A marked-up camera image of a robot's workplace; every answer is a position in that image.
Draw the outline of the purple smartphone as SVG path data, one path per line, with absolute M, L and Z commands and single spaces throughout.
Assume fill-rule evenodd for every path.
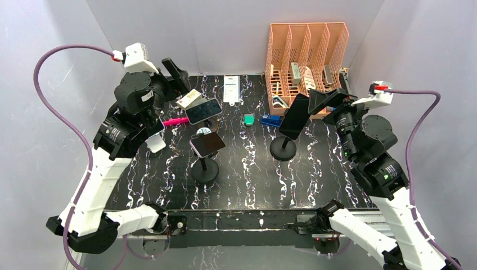
M 211 132 L 192 138 L 190 145 L 199 158 L 205 158 L 225 147 L 224 141 L 217 132 Z

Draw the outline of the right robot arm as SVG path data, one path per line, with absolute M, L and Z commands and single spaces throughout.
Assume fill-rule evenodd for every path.
M 317 209 L 307 225 L 348 237 L 383 269 L 460 269 L 459 262 L 437 245 L 417 210 L 411 166 L 402 167 L 388 153 L 398 140 L 390 122 L 369 114 L 371 109 L 389 105 L 394 94 L 384 84 L 372 84 L 366 98 L 340 88 L 328 93 L 311 91 L 308 107 L 310 114 L 333 108 L 324 121 L 336 127 L 355 181 L 378 207 L 392 237 L 359 220 L 336 200 Z

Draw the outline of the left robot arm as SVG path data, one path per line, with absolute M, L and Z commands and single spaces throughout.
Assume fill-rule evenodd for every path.
M 126 73 L 122 78 L 114 91 L 116 103 L 93 140 L 85 178 L 67 208 L 46 223 L 54 234 L 65 235 L 67 247 L 78 253 L 101 254 L 118 236 L 139 230 L 162 234 L 169 229 L 167 211 L 153 202 L 128 210 L 105 210 L 114 186 L 139 147 L 146 145 L 153 153 L 166 147 L 160 135 L 164 104 L 191 89 L 187 71 L 170 58 L 162 63 L 170 72 L 169 78 L 147 70 Z

